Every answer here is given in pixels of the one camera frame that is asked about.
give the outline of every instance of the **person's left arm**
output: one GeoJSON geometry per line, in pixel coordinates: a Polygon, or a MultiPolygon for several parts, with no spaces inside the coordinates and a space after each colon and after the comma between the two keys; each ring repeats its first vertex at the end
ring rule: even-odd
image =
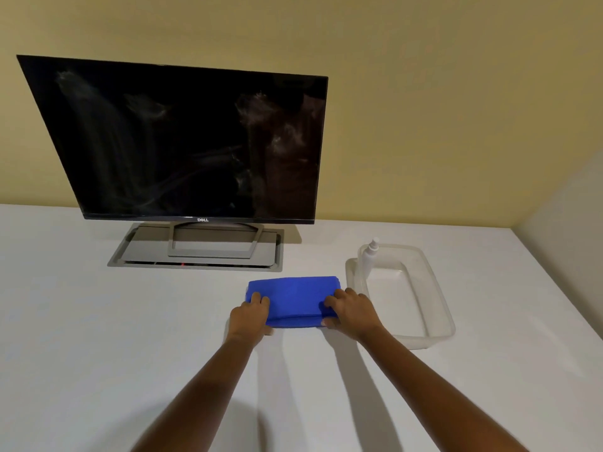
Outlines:
{"type": "Polygon", "coordinates": [[[270,300],[254,293],[230,313],[222,347],[138,440],[132,452],[209,450],[253,348],[271,329],[270,300]]]}

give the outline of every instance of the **blue cloth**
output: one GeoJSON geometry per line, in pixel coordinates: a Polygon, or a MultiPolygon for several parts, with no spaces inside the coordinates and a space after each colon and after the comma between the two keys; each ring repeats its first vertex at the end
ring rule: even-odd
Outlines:
{"type": "Polygon", "coordinates": [[[333,295],[336,288],[341,288],[341,284],[335,276],[263,279],[249,283],[245,301],[252,300],[253,292],[270,298],[268,326],[320,326],[323,317],[337,317],[335,311],[323,304],[325,297],[333,295]]]}

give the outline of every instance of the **monitor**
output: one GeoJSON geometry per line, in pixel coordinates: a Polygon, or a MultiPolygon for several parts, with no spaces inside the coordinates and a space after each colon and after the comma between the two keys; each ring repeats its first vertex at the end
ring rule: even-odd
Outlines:
{"type": "Polygon", "coordinates": [[[327,77],[18,60],[85,218],[313,223],[327,77]]]}

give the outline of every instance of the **microfiber cloth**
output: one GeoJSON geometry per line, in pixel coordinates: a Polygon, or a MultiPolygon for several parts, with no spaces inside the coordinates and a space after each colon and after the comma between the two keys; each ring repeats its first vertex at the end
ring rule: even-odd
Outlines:
{"type": "Polygon", "coordinates": [[[333,295],[336,288],[341,288],[341,284],[335,276],[264,279],[249,283],[245,301],[252,300],[253,292],[270,298],[268,326],[320,326],[323,317],[337,317],[335,311],[323,304],[325,297],[333,295]]]}

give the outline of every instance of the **white table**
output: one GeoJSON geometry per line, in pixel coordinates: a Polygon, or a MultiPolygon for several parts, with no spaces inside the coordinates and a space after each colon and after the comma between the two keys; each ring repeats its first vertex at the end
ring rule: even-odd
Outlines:
{"type": "MultiPolygon", "coordinates": [[[[603,342],[509,229],[320,221],[282,273],[107,267],[129,227],[0,206],[2,451],[127,450],[220,346],[247,282],[344,282],[375,235],[425,252],[455,320],[421,359],[532,451],[603,444],[603,342]]],[[[264,339],[214,449],[437,450],[364,350],[327,338],[264,339]]]]}

